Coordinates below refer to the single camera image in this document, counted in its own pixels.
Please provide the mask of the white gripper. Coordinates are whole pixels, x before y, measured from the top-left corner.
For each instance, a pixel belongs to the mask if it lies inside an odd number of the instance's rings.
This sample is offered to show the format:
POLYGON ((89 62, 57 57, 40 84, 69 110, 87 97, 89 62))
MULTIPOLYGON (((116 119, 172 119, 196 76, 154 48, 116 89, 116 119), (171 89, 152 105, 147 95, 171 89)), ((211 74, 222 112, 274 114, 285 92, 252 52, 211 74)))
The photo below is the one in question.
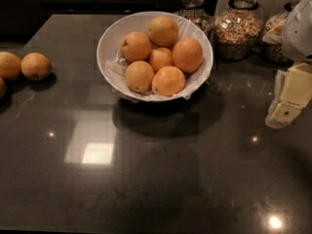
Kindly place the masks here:
POLYGON ((265 124, 272 129, 290 125, 312 99, 312 0, 300 0, 287 20, 274 19, 265 25, 262 41, 282 43, 285 57, 297 61, 275 76, 274 99, 265 124))

